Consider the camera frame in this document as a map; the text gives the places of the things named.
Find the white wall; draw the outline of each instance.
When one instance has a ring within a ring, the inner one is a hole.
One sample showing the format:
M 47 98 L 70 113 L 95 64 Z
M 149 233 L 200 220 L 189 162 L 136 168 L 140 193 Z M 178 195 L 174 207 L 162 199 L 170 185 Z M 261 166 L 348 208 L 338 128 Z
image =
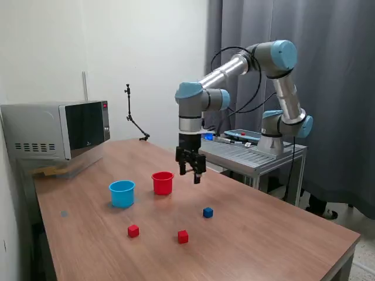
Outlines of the white wall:
M 141 137 L 127 122 L 125 84 L 132 116 L 149 139 L 166 148 L 178 142 L 183 81 L 204 74 L 207 0 L 82 0 L 89 98 L 108 100 L 111 139 Z
M 0 103 L 6 103 L 0 77 Z M 16 209 L 19 203 L 0 126 L 0 280 L 20 280 L 21 257 Z
M 84 99 L 80 0 L 1 1 L 0 36 L 9 102 Z

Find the person's foot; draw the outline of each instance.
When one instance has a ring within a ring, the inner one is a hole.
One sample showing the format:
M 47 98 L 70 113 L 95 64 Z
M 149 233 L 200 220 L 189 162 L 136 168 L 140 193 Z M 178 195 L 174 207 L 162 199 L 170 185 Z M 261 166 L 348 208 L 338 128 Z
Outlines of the person's foot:
M 313 212 L 310 207 L 306 207 L 306 211 L 310 212 L 310 213 L 313 213 L 315 215 L 318 215 L 318 216 L 320 216 L 322 218 L 325 218 L 326 220 L 329 220 L 329 221 L 330 220 L 335 220 L 339 216 L 339 214 L 337 212 L 332 211 L 330 209 L 326 209 L 323 214 L 317 214 L 317 213 Z

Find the gray curtain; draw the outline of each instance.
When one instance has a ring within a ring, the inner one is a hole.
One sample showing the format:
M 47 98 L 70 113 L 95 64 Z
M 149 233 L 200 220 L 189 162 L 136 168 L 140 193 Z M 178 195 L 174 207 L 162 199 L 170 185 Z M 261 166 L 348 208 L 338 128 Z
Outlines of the gray curtain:
M 298 49 L 293 71 L 302 107 L 314 117 L 307 139 L 303 188 L 321 200 L 353 204 L 375 218 L 375 1 L 370 0 L 212 0 L 207 72 L 222 47 L 288 39 Z M 228 61 L 222 54 L 214 67 Z M 254 92 L 257 73 L 227 83 L 232 108 Z M 252 108 L 274 92 L 263 81 Z M 249 114 L 236 114 L 223 129 L 260 130 L 264 110 L 278 109 L 276 98 Z M 208 125 L 219 114 L 206 115 Z

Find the wooden table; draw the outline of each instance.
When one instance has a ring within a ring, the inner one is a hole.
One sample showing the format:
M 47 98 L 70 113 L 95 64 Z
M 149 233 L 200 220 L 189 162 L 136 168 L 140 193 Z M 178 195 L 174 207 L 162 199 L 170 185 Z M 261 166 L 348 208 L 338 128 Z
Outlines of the wooden table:
M 171 196 L 152 191 L 160 170 L 175 174 Z M 35 180 L 58 280 L 347 280 L 359 234 L 214 171 L 194 185 L 178 170 L 173 153 L 133 139 L 105 143 L 103 159 L 71 180 Z M 137 185 L 126 210 L 108 190 L 122 179 Z

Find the red cup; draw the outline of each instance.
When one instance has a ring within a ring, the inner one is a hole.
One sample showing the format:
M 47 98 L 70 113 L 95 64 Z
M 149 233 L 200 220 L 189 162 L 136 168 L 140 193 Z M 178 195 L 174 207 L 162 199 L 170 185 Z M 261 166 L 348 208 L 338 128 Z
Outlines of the red cup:
M 154 193 L 157 195 L 168 195 L 172 193 L 172 179 L 174 174 L 171 172 L 157 172 L 152 175 L 154 180 Z

